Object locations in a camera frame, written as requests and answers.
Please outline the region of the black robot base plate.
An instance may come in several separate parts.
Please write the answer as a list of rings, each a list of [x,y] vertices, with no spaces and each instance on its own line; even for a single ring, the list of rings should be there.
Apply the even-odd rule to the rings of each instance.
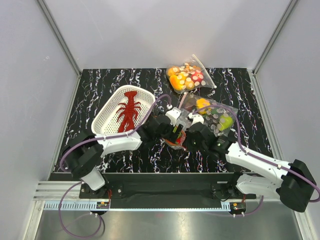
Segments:
[[[213,210],[227,201],[253,200],[235,188],[237,173],[104,173],[105,185],[80,187],[81,199],[111,199],[112,209]]]

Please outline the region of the red fake lobster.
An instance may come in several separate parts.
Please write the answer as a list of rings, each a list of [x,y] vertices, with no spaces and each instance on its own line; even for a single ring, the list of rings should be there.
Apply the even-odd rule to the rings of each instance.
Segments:
[[[121,107],[116,111],[116,113],[119,113],[117,121],[119,121],[120,118],[123,118],[123,120],[118,128],[118,133],[127,132],[135,128],[135,120],[137,120],[139,110],[141,109],[141,103],[135,101],[137,94],[138,92],[135,90],[127,91],[124,93],[124,96],[127,98],[127,103],[119,103]]]

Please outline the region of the green fake apple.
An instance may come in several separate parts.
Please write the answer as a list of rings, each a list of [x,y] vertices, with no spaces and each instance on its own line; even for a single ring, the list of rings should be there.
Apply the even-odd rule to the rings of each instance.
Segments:
[[[182,131],[183,131],[183,125],[182,124],[179,124],[179,125],[176,125],[173,129],[173,137],[174,138],[179,138],[180,135],[182,134]]]

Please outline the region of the clear red-zip bag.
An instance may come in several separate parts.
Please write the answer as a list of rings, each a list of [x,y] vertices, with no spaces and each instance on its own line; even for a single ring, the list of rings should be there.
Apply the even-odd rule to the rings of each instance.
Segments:
[[[169,117],[171,124],[173,125],[173,130],[169,135],[168,139],[165,139],[165,143],[174,150],[184,150],[184,142],[186,140],[187,134],[186,130],[191,126],[191,121],[188,120],[188,112],[185,109],[179,109],[173,107],[171,110],[165,113],[166,117]]]

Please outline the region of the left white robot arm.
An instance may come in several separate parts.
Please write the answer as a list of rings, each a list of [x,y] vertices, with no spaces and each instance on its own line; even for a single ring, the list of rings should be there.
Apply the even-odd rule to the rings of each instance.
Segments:
[[[181,123],[172,123],[168,116],[160,115],[127,133],[92,137],[79,142],[64,153],[60,162],[66,164],[73,178],[86,183],[95,197],[103,198],[108,193],[108,186],[96,168],[100,156],[135,151],[158,138],[175,141],[183,128]]]

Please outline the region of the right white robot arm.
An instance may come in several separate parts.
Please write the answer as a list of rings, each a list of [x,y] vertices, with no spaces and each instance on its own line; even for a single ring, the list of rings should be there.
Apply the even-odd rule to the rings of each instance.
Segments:
[[[232,136],[215,136],[208,127],[197,122],[186,131],[185,146],[201,151],[214,160],[244,167],[254,173],[236,173],[227,185],[228,195],[260,195],[279,199],[293,211],[305,212],[317,186],[307,165],[269,157],[244,147]]]

